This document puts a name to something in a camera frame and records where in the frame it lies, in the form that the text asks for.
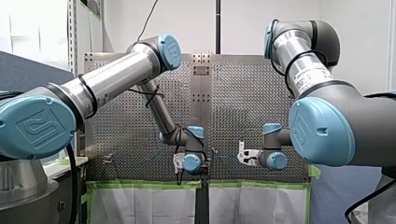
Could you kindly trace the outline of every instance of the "black cable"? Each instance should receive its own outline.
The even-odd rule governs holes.
[[[85,119],[90,119],[93,116],[95,116],[96,112],[98,111],[98,101],[96,100],[95,93],[93,93],[91,87],[87,85],[85,82],[84,78],[82,78],[82,75],[78,75],[79,81],[84,85],[85,89],[90,93],[91,98],[92,98],[92,113]]]
[[[289,71],[290,71],[290,69],[291,69],[291,66],[292,66],[297,60],[299,60],[302,56],[304,56],[305,54],[308,54],[308,53],[315,53],[317,56],[320,55],[320,56],[322,57],[322,59],[323,59],[323,62],[322,62],[322,63],[323,63],[325,66],[327,65],[327,57],[326,57],[326,55],[324,55],[324,53],[322,53],[322,52],[320,52],[320,51],[318,51],[318,50],[316,50],[316,49],[310,49],[310,50],[307,50],[307,51],[304,51],[304,52],[301,52],[301,53],[296,54],[296,55],[290,60],[290,62],[288,63],[288,66],[286,66],[286,70],[285,70],[285,84],[286,84],[286,88],[288,88],[288,91],[290,92],[290,94],[291,94],[292,96],[294,96],[294,93],[293,93],[293,91],[291,90],[291,87],[290,87],[290,84],[289,84],[289,77],[288,77]]]
[[[154,99],[155,96],[158,95],[158,96],[161,96],[161,98],[165,97],[165,95],[163,95],[162,93],[158,93],[159,89],[160,89],[160,85],[157,85],[154,92],[136,91],[134,89],[129,89],[129,91],[133,91],[133,92],[137,92],[137,93],[145,94],[145,95],[151,95],[151,98],[149,98],[148,101],[146,102],[146,108],[149,108],[149,103],[151,103],[151,101]]]
[[[366,97],[366,98],[387,97],[387,98],[390,98],[390,99],[395,99],[396,98],[396,94],[390,93],[390,92],[381,92],[381,93],[365,95],[364,97]]]
[[[69,143],[66,147],[67,154],[70,160],[70,171],[72,175],[72,211],[70,214],[70,224],[76,223],[77,208],[78,208],[78,171],[76,165],[76,158],[74,156],[72,145]]]
[[[279,20],[278,19],[274,19],[272,22],[271,22],[271,46],[270,46],[270,48],[269,48],[269,51],[270,51],[270,61],[271,61],[271,65],[272,65],[272,67],[273,67],[273,69],[278,73],[278,74],[280,74],[282,77],[284,77],[285,76],[285,74],[283,74],[277,67],[276,67],[276,65],[275,65],[275,63],[274,63],[274,57],[273,57],[273,45],[274,45],[274,42],[275,42],[275,40],[273,39],[273,37],[274,37],[274,29],[275,29],[275,23],[276,22],[279,22]]]
[[[22,91],[5,91],[5,92],[0,92],[0,100],[6,100],[9,98],[13,98],[15,96],[23,94]]]
[[[151,11],[148,14],[148,18],[146,19],[145,26],[143,27],[142,33],[140,33],[139,37],[137,38],[136,42],[139,42],[140,37],[142,37],[143,33],[145,33],[146,27],[149,23],[149,18],[151,17],[152,12],[154,11],[155,6],[157,6],[158,0],[155,0],[154,5],[152,5]]]
[[[390,181],[387,185],[385,185],[384,187],[374,191],[373,193],[367,195],[366,197],[364,197],[363,199],[361,199],[360,201],[352,204],[352,206],[350,206],[346,212],[345,212],[345,218],[346,221],[348,223],[352,223],[349,217],[349,214],[351,212],[353,212],[353,210],[355,210],[357,207],[361,206],[364,203],[367,203],[368,201],[372,200],[373,198],[375,198],[376,196],[380,195],[381,193],[387,191],[388,189],[390,189],[391,187],[393,187],[394,185],[396,185],[396,180],[392,180]]]

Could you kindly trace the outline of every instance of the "metal pole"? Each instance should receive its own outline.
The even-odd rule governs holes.
[[[216,0],[216,54],[221,54],[221,0]]]

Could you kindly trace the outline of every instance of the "aluminum tube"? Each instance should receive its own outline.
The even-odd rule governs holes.
[[[290,30],[280,35],[274,42],[274,60],[282,67],[283,73],[296,55],[311,50],[308,34]],[[312,86],[333,80],[329,70],[315,53],[307,53],[296,60],[287,73],[291,90],[295,97]]]
[[[137,83],[160,74],[160,61],[154,51],[143,44],[112,63],[85,74],[82,78],[93,91],[98,107],[106,104]],[[81,116],[92,113],[92,97],[79,78],[61,86],[78,107]]]
[[[139,84],[137,87],[142,92],[155,92],[157,83],[155,80],[151,80],[149,82]],[[142,96],[146,102],[148,102],[152,97],[150,94],[142,94]],[[168,135],[175,130],[176,125],[173,122],[173,119],[169,114],[166,104],[161,96],[154,96],[154,98],[148,104],[148,109],[150,110],[152,117],[154,117],[155,122],[157,123],[163,135]]]

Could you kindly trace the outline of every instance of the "pegboard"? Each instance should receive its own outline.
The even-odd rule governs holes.
[[[122,55],[88,53],[85,72]],[[247,167],[236,158],[242,131],[254,128],[260,132],[266,122],[287,124],[292,100],[283,78],[261,56],[206,55],[205,64],[198,57],[204,55],[183,55],[177,70],[156,80],[175,123],[186,127],[196,121],[197,114],[203,114],[206,150],[218,152],[211,156],[210,178],[306,182],[307,167],[292,148],[285,148],[289,165],[281,172]],[[159,129],[138,93],[127,91],[100,108],[86,132],[86,145],[95,155],[89,179],[175,180],[175,147],[159,141]],[[249,133],[246,147],[258,148],[260,140],[258,133]],[[112,162],[105,162],[110,154]]]

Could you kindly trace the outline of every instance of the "grey surface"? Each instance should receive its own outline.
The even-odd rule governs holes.
[[[312,179],[311,224],[347,224],[344,213],[350,205],[372,193],[381,169],[349,166],[318,166],[320,179]]]
[[[86,72],[120,56],[93,53],[92,61],[86,61]],[[180,68],[156,81],[175,123],[205,127],[205,149],[219,152],[214,156],[211,178],[308,181],[305,164],[290,147],[284,150],[289,166],[282,172],[247,167],[236,158],[238,138],[244,129],[259,131],[266,122],[287,125],[292,100],[283,78],[268,62],[260,56],[183,57]],[[194,74],[193,67],[202,66],[204,60],[211,67],[210,75]],[[159,130],[139,94],[125,92],[100,108],[89,132],[87,129],[87,145],[96,155],[90,161],[89,179],[175,180],[174,147],[158,141]],[[260,139],[249,136],[247,147],[259,148]],[[110,153],[114,153],[113,162],[103,164],[103,157]]]
[[[49,82],[63,84],[72,78],[73,75],[67,71],[0,51],[2,91],[29,91]]]

